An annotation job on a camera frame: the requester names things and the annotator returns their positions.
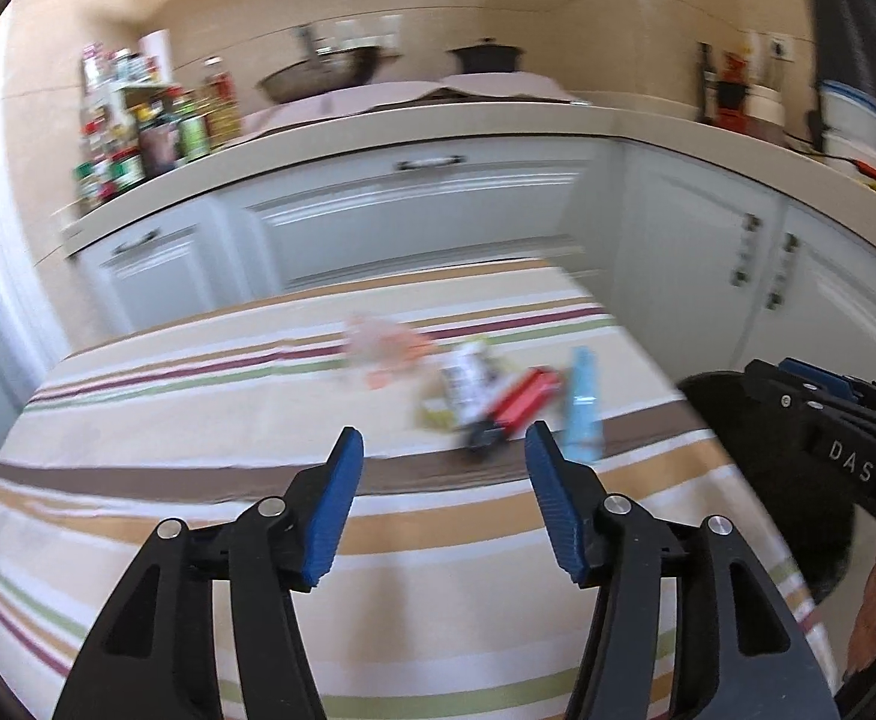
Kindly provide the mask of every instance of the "kitchen cabinet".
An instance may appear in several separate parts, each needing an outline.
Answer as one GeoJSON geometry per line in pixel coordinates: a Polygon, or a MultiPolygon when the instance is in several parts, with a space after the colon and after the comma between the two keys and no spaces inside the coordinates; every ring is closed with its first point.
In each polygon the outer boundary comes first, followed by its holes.
{"type": "Polygon", "coordinates": [[[795,357],[876,379],[876,250],[793,202],[734,365],[795,357]]]}
{"type": "Polygon", "coordinates": [[[623,195],[609,308],[674,381],[729,367],[784,196],[648,146],[628,146],[623,195]]]}
{"type": "Polygon", "coordinates": [[[78,255],[117,334],[252,299],[212,196],[138,221],[78,255]]]}
{"type": "Polygon", "coordinates": [[[323,160],[219,191],[259,298],[427,266],[538,256],[601,264],[596,207],[612,145],[587,138],[416,143],[323,160]],[[588,173],[593,183],[582,185],[588,173]]]}

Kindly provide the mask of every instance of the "electrical outlet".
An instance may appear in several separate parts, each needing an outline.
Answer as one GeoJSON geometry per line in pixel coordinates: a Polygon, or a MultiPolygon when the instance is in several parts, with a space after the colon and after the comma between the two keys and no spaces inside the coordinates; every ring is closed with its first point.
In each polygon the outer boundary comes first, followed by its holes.
{"type": "Polygon", "coordinates": [[[795,39],[791,35],[771,33],[768,35],[768,53],[780,57],[785,62],[794,62],[795,39]]]}

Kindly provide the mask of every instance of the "cabinet handle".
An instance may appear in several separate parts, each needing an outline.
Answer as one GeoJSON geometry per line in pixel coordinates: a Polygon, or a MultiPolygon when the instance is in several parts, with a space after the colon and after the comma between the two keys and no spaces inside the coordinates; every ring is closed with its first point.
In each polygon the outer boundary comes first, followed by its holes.
{"type": "Polygon", "coordinates": [[[767,303],[764,305],[769,311],[774,311],[785,303],[785,290],[791,282],[791,275],[795,270],[795,258],[801,247],[801,241],[795,235],[785,235],[785,243],[782,245],[781,266],[771,283],[771,292],[768,293],[767,303]]]}
{"type": "Polygon", "coordinates": [[[427,167],[450,167],[452,165],[461,165],[467,162],[468,157],[461,154],[453,154],[448,157],[427,157],[427,159],[408,159],[403,162],[395,163],[395,170],[403,172],[404,170],[425,170],[427,167]]]}
{"type": "Polygon", "coordinates": [[[154,230],[150,230],[146,232],[142,237],[137,241],[129,241],[127,244],[119,245],[112,250],[113,255],[124,254],[126,251],[131,251],[133,248],[143,247],[147,242],[151,242],[155,240],[158,235],[161,234],[161,230],[155,228],[154,230]]]}
{"type": "Polygon", "coordinates": [[[751,281],[751,266],[758,249],[758,230],[763,222],[754,214],[746,214],[742,220],[742,243],[739,246],[739,261],[732,271],[732,286],[740,287],[751,281]]]}

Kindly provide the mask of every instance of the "striped tablecloth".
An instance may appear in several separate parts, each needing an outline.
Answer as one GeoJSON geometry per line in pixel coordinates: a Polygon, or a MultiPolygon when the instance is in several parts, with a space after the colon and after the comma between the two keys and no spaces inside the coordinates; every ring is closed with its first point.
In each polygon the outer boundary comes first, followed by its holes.
{"type": "MultiPolygon", "coordinates": [[[[593,348],[609,490],[658,517],[727,514],[787,597],[829,678],[814,605],[782,538],[713,435],[614,318],[534,261],[370,279],[197,317],[58,365],[0,452],[0,673],[51,717],[86,632],[165,517],[233,519],[321,463],[344,425],[365,473],[331,574],[295,605],[329,717],[539,720],[564,712],[593,591],[558,568],[511,445],[476,466],[422,426],[427,371],[369,391],[344,367],[355,313],[444,346],[485,336],[517,367],[593,348]]],[[[560,415],[545,415],[553,429],[560,415]]],[[[243,718],[227,586],[216,589],[225,714],[243,718]]],[[[674,590],[649,716],[667,710],[674,590]]]]}

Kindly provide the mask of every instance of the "wall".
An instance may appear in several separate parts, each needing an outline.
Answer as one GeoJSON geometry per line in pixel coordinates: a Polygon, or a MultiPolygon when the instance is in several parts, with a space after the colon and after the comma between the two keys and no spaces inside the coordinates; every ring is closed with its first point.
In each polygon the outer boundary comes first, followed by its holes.
{"type": "Polygon", "coordinates": [[[137,42],[137,0],[13,0],[3,91],[14,201],[31,261],[72,348],[110,336],[77,269],[62,255],[53,214],[74,196],[79,57],[95,41],[137,42]]]}
{"type": "Polygon", "coordinates": [[[71,345],[110,335],[81,276],[62,256],[52,214],[70,202],[79,161],[78,56],[86,43],[134,45],[171,31],[177,79],[199,82],[202,60],[222,55],[242,112],[269,103],[254,84],[299,61],[295,25],[400,13],[401,58],[377,80],[438,79],[456,70],[446,51],[485,36],[526,50],[523,69],[552,76],[598,104],[635,104],[689,116],[698,43],[738,50],[744,30],[796,40],[785,83],[787,127],[803,134],[811,106],[814,35],[807,0],[14,0],[5,119],[14,195],[31,257],[71,345]],[[638,98],[650,95],[652,100],[638,98]]]}

